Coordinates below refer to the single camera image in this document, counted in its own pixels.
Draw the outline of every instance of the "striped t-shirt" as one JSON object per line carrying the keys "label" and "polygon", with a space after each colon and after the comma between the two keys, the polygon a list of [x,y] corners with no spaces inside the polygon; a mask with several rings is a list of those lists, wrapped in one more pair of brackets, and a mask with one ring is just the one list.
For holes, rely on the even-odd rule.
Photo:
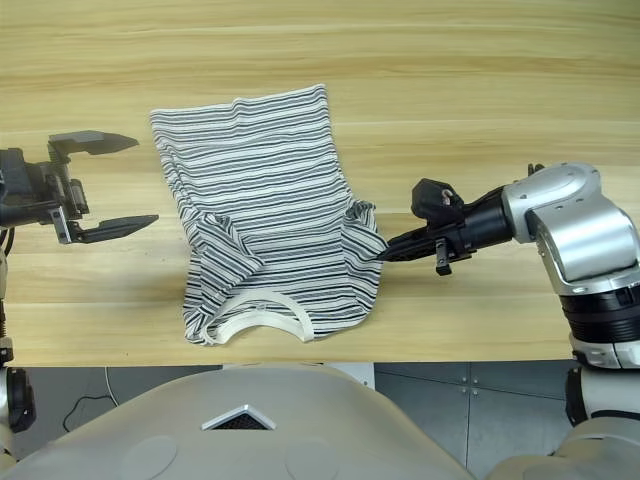
{"label": "striped t-shirt", "polygon": [[307,341],[366,317],[386,245],[340,169],[324,85],[154,110],[151,126],[192,247],[187,340],[268,325]]}

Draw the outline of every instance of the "black cable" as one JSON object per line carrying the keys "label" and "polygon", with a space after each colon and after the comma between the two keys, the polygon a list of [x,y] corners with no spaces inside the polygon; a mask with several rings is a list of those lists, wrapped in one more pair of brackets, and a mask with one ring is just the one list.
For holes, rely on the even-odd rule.
{"label": "black cable", "polygon": [[64,419],[62,420],[62,428],[64,428],[64,431],[69,433],[69,427],[67,427],[67,420],[69,420],[69,417],[71,415],[73,415],[73,412],[76,411],[76,409],[78,408],[78,405],[80,405],[80,402],[82,400],[103,400],[105,398],[108,398],[109,400],[111,400],[111,402],[113,403],[114,406],[116,406],[115,402],[113,401],[113,398],[111,398],[109,395],[100,395],[98,397],[92,397],[91,395],[83,395],[82,397],[80,397],[78,400],[76,400],[75,405],[73,406],[73,408],[71,409],[71,411],[69,413],[67,413],[67,415],[64,417]]}
{"label": "black cable", "polygon": [[8,256],[9,253],[11,252],[11,247],[13,247],[13,239],[16,236],[16,229],[14,227],[11,227],[9,229],[9,235],[7,237],[7,246],[4,247],[4,256]]}

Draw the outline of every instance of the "fabric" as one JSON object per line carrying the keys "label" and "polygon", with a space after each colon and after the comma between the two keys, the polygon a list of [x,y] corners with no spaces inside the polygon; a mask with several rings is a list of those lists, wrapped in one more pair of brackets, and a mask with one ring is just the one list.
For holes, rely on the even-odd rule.
{"label": "fabric", "polygon": [[306,341],[366,317],[386,244],[338,163],[324,85],[154,110],[151,126],[192,248],[190,342],[253,325]]}

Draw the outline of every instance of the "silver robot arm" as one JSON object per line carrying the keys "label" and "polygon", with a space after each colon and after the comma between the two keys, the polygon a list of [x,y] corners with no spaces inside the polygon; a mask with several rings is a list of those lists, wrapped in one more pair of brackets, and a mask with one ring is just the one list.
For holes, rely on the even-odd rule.
{"label": "silver robot arm", "polygon": [[582,363],[640,368],[640,239],[591,165],[561,164],[504,187],[513,237],[535,241]]}

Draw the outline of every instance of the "floor tile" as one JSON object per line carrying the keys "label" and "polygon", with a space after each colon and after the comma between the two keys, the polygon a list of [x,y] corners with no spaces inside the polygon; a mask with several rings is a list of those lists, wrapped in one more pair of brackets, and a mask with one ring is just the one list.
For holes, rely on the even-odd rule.
{"label": "floor tile", "polygon": [[516,455],[548,455],[571,425],[561,400],[478,390],[471,396],[467,468],[478,478]]}
{"label": "floor tile", "polygon": [[564,400],[567,372],[575,366],[572,360],[472,363],[471,381],[481,388]]}
{"label": "floor tile", "polygon": [[375,370],[381,373],[455,384],[463,384],[464,379],[469,376],[469,364],[465,362],[376,363]]}
{"label": "floor tile", "polygon": [[378,372],[376,390],[464,465],[469,400],[461,387]]}

